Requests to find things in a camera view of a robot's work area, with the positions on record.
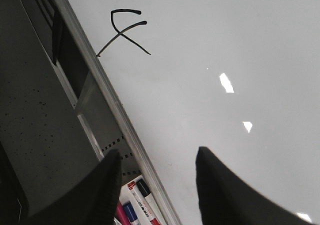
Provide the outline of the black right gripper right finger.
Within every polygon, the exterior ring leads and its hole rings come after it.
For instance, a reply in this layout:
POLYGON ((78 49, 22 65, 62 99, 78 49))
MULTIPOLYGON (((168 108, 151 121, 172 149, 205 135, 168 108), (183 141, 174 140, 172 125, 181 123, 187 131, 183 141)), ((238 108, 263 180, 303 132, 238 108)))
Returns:
POLYGON ((318 179, 293 162, 266 158, 242 171, 209 148, 196 156, 196 188, 204 225, 316 225, 318 179))

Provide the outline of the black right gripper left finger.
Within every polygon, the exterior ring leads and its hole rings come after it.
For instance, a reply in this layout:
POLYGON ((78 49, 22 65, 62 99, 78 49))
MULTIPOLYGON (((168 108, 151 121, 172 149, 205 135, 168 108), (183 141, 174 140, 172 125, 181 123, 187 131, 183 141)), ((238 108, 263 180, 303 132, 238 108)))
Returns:
POLYGON ((26 219, 26 225, 112 225, 122 184, 118 150, 105 158, 56 202, 26 219))

